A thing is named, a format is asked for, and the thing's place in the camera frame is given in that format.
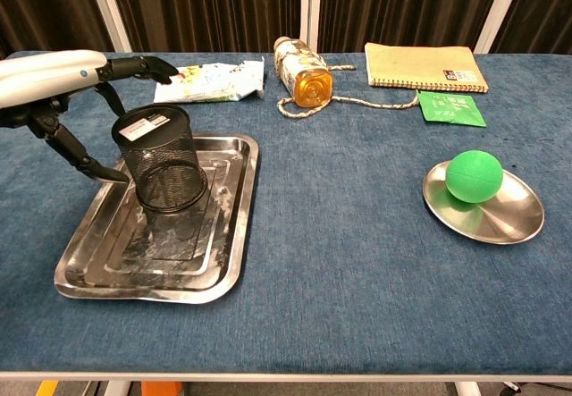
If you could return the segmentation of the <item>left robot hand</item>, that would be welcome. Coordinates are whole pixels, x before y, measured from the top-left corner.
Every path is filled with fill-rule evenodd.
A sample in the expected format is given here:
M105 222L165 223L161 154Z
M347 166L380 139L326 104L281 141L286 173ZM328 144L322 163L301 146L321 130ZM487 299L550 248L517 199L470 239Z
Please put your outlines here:
M103 167L60 124L58 115L68 110L71 96L93 88L118 116L122 101L110 85L113 80L135 77L170 84L178 70L155 56L109 59L92 50L69 50L30 55L1 62L1 126L28 127L39 139L89 178L127 183L129 177Z

